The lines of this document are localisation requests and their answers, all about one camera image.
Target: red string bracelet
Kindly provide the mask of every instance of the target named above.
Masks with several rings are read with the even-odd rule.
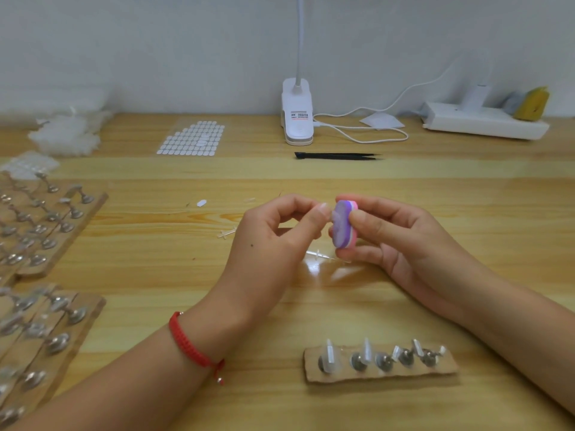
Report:
[[[188,357],[192,362],[195,362],[201,367],[213,367],[215,369],[214,378],[216,379],[216,382],[219,385],[223,386],[224,379],[218,377],[217,374],[224,367],[224,364],[226,364],[226,362],[222,360],[219,363],[212,363],[212,361],[209,358],[207,358],[204,354],[198,351],[194,347],[194,345],[191,344],[190,340],[186,337],[185,333],[182,330],[182,327],[178,322],[178,316],[180,316],[181,314],[183,314],[181,311],[176,311],[172,315],[168,323],[170,332],[172,333],[172,336],[174,337],[176,344],[178,345],[180,350],[186,355],[186,357]]]

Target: black tweezers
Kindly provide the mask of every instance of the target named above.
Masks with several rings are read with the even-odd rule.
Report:
[[[298,159],[327,159],[327,160],[381,160],[372,153],[294,153]]]

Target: hand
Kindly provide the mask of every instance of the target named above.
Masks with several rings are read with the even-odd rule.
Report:
[[[358,237],[371,245],[338,249],[337,256],[380,265],[421,304],[464,325],[464,288],[494,273],[465,251],[424,209],[361,195],[336,198],[342,199],[357,203],[359,210],[349,215],[349,221]]]
[[[297,265],[331,217],[327,204],[285,195],[246,211],[234,236],[226,268],[212,294],[248,313],[267,315],[293,280]],[[299,221],[292,229],[279,225]]]

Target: nail file block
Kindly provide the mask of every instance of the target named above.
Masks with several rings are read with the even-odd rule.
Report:
[[[355,201],[338,201],[331,214],[334,221],[332,240],[336,248],[353,248],[358,238],[357,231],[349,223],[349,214],[358,209]]]

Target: wooden table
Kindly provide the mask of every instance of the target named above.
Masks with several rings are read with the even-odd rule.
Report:
[[[373,151],[384,161],[293,158],[276,116],[200,115],[226,125],[215,157],[157,156],[177,115],[118,115],[100,151],[61,160],[54,177],[101,183],[110,200],[49,280],[104,294],[97,320],[61,390],[76,384],[197,302],[222,271],[243,212],[279,194],[333,202],[345,191],[430,210],[479,260],[575,310],[575,121],[552,119],[541,141],[424,131],[356,145],[320,129],[306,151]],[[362,135],[374,138],[372,134]],[[31,148],[25,131],[0,131],[2,156]],[[255,202],[246,200],[255,198]],[[206,199],[204,207],[196,203]],[[322,237],[312,246],[333,254]],[[459,384],[309,386],[305,347],[439,341],[461,366]],[[406,297],[378,268],[308,257],[266,323],[228,358],[226,386],[209,382],[174,429],[563,430],[575,421],[462,329]]]

